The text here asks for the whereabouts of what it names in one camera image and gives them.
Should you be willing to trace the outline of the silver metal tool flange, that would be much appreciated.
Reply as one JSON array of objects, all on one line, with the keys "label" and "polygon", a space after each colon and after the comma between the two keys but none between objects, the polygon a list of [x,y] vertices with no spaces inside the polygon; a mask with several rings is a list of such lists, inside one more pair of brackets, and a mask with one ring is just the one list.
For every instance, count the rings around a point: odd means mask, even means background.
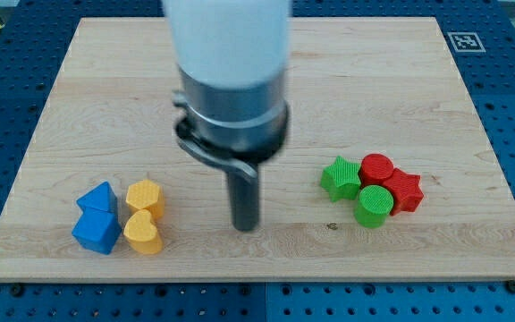
[{"label": "silver metal tool flange", "polygon": [[184,111],[175,124],[178,145],[201,163],[250,176],[282,147],[289,123],[285,71],[248,86],[220,88],[180,71],[182,91],[174,106]]}]

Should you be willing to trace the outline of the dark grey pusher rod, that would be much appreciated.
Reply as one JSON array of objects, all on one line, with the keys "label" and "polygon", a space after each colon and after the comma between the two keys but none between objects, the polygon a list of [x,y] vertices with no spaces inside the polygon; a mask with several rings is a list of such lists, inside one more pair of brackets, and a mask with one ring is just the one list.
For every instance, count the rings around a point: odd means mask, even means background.
[{"label": "dark grey pusher rod", "polygon": [[249,170],[250,176],[235,172],[226,175],[232,225],[242,232],[253,231],[260,216],[258,167],[250,164]]}]

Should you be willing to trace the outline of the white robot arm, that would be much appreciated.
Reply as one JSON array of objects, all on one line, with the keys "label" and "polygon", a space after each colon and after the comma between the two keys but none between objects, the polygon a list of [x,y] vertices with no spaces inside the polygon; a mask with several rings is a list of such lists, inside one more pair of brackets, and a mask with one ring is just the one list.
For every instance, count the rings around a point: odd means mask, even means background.
[{"label": "white robot arm", "polygon": [[165,0],[182,89],[173,105],[179,146],[226,175],[232,225],[260,219],[258,167],[283,146],[288,1]]}]

